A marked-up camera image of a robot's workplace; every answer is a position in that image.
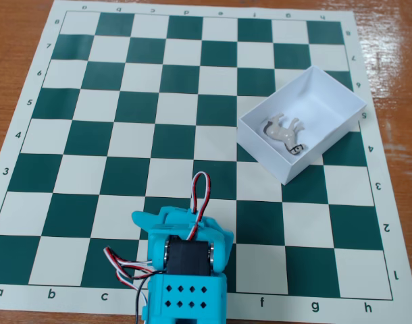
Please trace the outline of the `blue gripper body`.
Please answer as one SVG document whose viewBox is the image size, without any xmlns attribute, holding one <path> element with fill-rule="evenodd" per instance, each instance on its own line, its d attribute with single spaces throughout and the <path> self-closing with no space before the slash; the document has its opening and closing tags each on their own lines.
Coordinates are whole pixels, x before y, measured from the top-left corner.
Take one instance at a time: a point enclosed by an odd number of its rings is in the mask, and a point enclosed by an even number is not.
<svg viewBox="0 0 412 324">
<path fill-rule="evenodd" d="M 151 241 L 159 236 L 166 240 L 170 236 L 194 242 L 208 241 L 210 244 L 233 244 L 233 232 L 224 229 L 214 218 L 193 214 L 191 209 L 179 207 L 162 207 L 158 215 L 154 215 L 151 225 Z"/>
</svg>

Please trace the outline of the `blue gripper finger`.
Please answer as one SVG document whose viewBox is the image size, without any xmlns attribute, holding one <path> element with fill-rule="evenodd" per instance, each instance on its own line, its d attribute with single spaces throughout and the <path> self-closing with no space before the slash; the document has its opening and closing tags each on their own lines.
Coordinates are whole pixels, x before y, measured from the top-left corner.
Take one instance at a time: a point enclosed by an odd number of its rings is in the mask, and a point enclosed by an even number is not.
<svg viewBox="0 0 412 324">
<path fill-rule="evenodd" d="M 154 215 L 142 211 L 132 213 L 133 222 L 142 230 L 150 231 L 153 226 L 162 224 L 165 221 L 164 215 Z"/>
</svg>

